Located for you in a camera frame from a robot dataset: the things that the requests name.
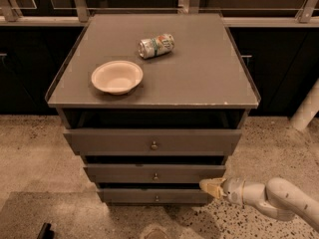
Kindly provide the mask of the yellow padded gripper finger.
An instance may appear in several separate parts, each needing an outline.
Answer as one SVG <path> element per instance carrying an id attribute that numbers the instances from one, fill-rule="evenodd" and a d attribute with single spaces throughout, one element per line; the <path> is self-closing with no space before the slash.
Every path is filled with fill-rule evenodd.
<path id="1" fill-rule="evenodd" d="M 221 199 L 226 196 L 223 190 L 223 183 L 225 181 L 225 178 L 203 179 L 199 182 L 199 187 L 202 191 L 208 193 L 212 197 Z"/>

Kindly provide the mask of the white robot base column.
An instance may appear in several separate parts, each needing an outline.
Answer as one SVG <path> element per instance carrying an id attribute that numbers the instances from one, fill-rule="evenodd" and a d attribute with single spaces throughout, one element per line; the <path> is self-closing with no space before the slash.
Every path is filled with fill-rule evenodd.
<path id="1" fill-rule="evenodd" d="M 293 117 L 291 124 L 297 130 L 303 130 L 315 118 L 319 112 L 319 79 L 313 85 L 306 98 L 299 106 Z"/>

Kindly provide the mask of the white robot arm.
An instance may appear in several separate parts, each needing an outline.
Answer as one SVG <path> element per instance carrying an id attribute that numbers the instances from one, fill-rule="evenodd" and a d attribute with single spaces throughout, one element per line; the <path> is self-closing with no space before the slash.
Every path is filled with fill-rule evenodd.
<path id="1" fill-rule="evenodd" d="M 242 178 L 203 179 L 199 187 L 216 199 L 249 205 L 276 220 L 291 221 L 298 215 L 319 232 L 319 202 L 283 178 L 274 177 L 265 184 Z"/>

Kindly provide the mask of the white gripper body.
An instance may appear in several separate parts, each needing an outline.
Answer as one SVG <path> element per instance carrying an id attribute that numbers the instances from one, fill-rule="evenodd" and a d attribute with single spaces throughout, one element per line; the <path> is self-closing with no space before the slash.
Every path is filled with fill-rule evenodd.
<path id="1" fill-rule="evenodd" d="M 231 204 L 243 204 L 243 178 L 228 178 L 222 184 L 224 198 Z"/>

